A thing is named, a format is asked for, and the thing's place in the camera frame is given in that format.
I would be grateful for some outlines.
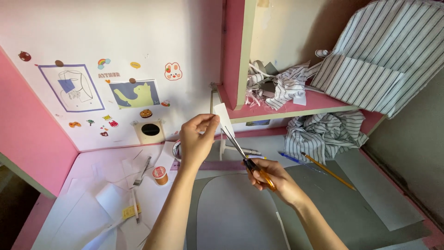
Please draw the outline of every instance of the scissors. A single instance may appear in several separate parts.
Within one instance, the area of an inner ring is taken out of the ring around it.
[[[234,147],[239,151],[239,153],[242,155],[242,157],[244,158],[242,161],[244,162],[245,166],[247,167],[247,169],[250,171],[251,174],[253,174],[253,172],[256,170],[259,172],[259,174],[262,176],[262,178],[264,178],[265,180],[267,180],[266,185],[268,186],[268,188],[271,191],[276,191],[276,186],[274,185],[273,181],[270,179],[270,176],[268,176],[268,174],[260,169],[251,159],[248,159],[247,156],[245,156],[244,152],[242,151],[241,147],[239,146],[238,142],[236,141],[236,139],[231,135],[231,133],[229,132],[228,128],[225,127],[225,129],[222,129],[226,135],[226,137],[228,138],[228,140],[234,145]]]

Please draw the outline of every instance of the rainbow sticker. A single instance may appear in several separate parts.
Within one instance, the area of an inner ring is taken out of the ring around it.
[[[98,69],[103,69],[105,67],[104,64],[109,64],[110,62],[111,62],[110,59],[100,59],[99,62],[98,62],[97,68]]]

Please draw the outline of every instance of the line drawing poster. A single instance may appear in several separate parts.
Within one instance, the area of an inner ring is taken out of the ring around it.
[[[155,80],[109,84],[121,109],[159,105]]]
[[[85,64],[38,67],[66,112],[105,109]]]

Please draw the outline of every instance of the hand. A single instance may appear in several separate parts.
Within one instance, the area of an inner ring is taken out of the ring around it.
[[[210,153],[219,121],[218,115],[200,114],[182,125],[179,133],[182,149],[181,165],[191,165],[196,171],[199,169]]]
[[[270,179],[276,186],[276,194],[279,198],[290,206],[299,206],[309,200],[308,196],[302,191],[302,189],[296,184],[293,178],[285,171],[282,165],[278,161],[270,161],[261,158],[251,159],[258,167],[267,172]],[[254,171],[253,174],[249,170],[248,178],[251,184],[254,185],[259,190],[264,190],[267,188],[265,183],[267,182],[262,178],[258,171]]]

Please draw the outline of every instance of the yellow pencil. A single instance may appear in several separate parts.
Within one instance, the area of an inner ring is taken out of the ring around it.
[[[311,158],[308,154],[301,152],[303,156],[307,157],[310,161],[314,162],[314,164],[318,165],[320,168],[322,168],[323,170],[327,171],[329,174],[331,174],[333,177],[335,177],[336,179],[338,179],[340,182],[344,183],[347,187],[353,189],[354,191],[356,191],[356,189],[348,184],[347,182],[345,182],[341,177],[335,175],[332,171],[328,170],[324,165],[322,165],[321,163],[315,161],[313,158]]]

